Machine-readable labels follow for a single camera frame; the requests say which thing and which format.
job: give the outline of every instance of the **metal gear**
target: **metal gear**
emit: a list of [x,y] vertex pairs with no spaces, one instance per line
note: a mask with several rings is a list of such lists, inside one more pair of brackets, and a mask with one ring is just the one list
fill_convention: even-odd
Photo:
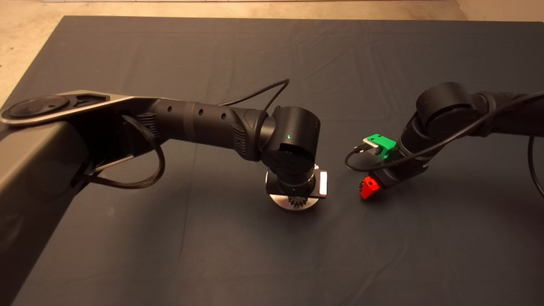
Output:
[[308,202],[308,198],[304,197],[288,197],[288,200],[292,207],[303,207]]

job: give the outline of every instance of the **gray floor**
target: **gray floor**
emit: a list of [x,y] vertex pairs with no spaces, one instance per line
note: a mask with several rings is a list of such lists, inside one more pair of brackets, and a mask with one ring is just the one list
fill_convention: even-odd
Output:
[[0,0],[0,105],[65,15],[541,21],[544,3],[542,0],[183,3]]

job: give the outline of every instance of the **dark gray cloth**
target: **dark gray cloth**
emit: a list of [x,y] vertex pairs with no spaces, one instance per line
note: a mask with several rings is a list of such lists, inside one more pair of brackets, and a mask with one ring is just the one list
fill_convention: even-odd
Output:
[[[284,211],[263,164],[169,141],[156,185],[75,198],[15,305],[541,305],[544,203],[526,137],[459,140],[371,203],[343,159],[370,134],[399,137],[436,83],[543,90],[543,34],[541,23],[65,17],[7,106],[75,89],[219,103],[288,77],[275,104],[320,117],[329,197]],[[134,181],[156,164],[150,153],[103,175]]]

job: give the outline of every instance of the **cable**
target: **cable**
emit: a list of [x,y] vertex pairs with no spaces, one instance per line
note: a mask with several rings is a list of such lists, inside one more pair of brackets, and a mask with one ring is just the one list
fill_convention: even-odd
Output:
[[153,173],[149,178],[145,180],[142,180],[139,182],[132,182],[132,183],[112,181],[112,180],[98,177],[96,174],[94,175],[78,174],[75,177],[76,180],[96,183],[100,185],[121,188],[121,189],[141,189],[141,188],[146,188],[153,185],[160,179],[161,176],[163,176],[166,163],[164,161],[163,150],[160,148],[160,145],[158,145],[155,142],[155,135],[147,127],[145,127],[142,123],[140,123],[136,119],[126,115],[122,115],[121,117],[133,128],[135,128],[138,132],[140,132],[141,135],[144,136],[145,140],[149,143],[151,148],[155,150],[155,152],[157,153],[157,156],[159,157],[159,168],[157,169],[157,171],[155,171],[155,173]]
[[285,87],[287,87],[287,85],[289,85],[289,79],[286,78],[284,79],[283,81],[279,81],[279,82],[276,82],[274,84],[270,84],[254,93],[251,93],[245,97],[241,97],[239,99],[236,99],[236,100],[232,100],[232,101],[229,101],[229,102],[225,102],[225,103],[221,103],[221,104],[218,104],[219,106],[231,106],[231,105],[235,105],[235,104],[238,104],[240,102],[243,102],[243,101],[246,101],[246,100],[249,100],[255,96],[258,96],[270,89],[273,89],[275,87],[278,87],[280,85],[283,85],[280,90],[277,91],[277,93],[272,97],[272,99],[270,99],[270,101],[267,103],[267,105],[264,107],[264,110],[266,111],[268,109],[268,107],[270,107],[270,105],[272,104],[272,102],[274,102],[274,100],[276,100],[276,98],[280,95],[280,93],[285,89]]
[[529,144],[527,145],[527,162],[529,164],[529,172],[531,173],[531,179],[535,183],[536,189],[539,191],[540,195],[544,198],[544,189],[540,186],[539,178],[536,177],[535,165],[533,163],[533,144],[535,142],[534,136],[529,136]]
[[465,136],[465,134],[468,134],[472,131],[473,128],[477,127],[478,125],[482,124],[483,122],[485,122],[487,119],[491,118],[491,117],[494,117],[496,116],[497,114],[505,111],[506,109],[516,105],[516,104],[519,104],[519,103],[522,103],[522,102],[526,102],[526,101],[529,101],[529,100],[532,100],[532,99],[535,99],[535,98],[538,98],[538,97],[544,97],[544,91],[540,91],[538,93],[535,93],[535,94],[530,94],[530,95],[525,95],[525,96],[521,96],[517,99],[514,99],[512,101],[509,101],[499,107],[497,107],[494,111],[492,112],[489,112],[485,115],[483,115],[482,117],[480,117],[478,120],[472,122],[471,124],[469,124],[468,126],[466,126],[465,128],[461,129],[459,132],[451,135],[450,137],[444,139],[443,141],[435,144],[435,145],[432,145],[424,150],[421,150],[417,153],[414,153],[412,155],[408,155],[408,156],[405,156],[403,158],[400,158],[396,161],[392,161],[392,162],[388,162],[388,163],[385,163],[385,164],[381,164],[381,165],[378,165],[378,166],[372,166],[370,168],[358,168],[358,167],[354,167],[352,165],[349,164],[349,158],[355,154],[355,153],[358,153],[360,151],[359,149],[359,146],[356,146],[353,151],[349,152],[348,155],[346,155],[345,159],[344,159],[344,164],[350,168],[351,170],[354,170],[354,171],[358,171],[358,172],[370,172],[370,171],[376,171],[376,170],[381,170],[381,169],[386,169],[386,168],[390,168],[390,167],[393,167],[393,166],[397,166],[399,164],[402,164],[402,163],[405,163],[409,160],[412,160],[416,157],[419,157],[419,156],[422,156],[422,155],[425,155],[429,152],[432,152],[438,148],[441,148],[445,145],[447,145],[448,143],[456,140],[457,138],[460,138],[460,137],[463,137]]

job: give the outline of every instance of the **round metal base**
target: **round metal base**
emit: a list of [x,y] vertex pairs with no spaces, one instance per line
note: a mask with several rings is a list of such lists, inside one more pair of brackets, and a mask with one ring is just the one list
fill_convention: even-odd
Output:
[[289,202],[289,197],[286,195],[269,194],[269,196],[272,198],[274,202],[276,202],[276,204],[278,204],[281,208],[286,210],[308,209],[312,207],[317,202],[317,200],[319,200],[319,199],[308,198],[308,201],[306,201],[306,204],[302,206],[294,206],[294,205],[291,205],[291,203]]

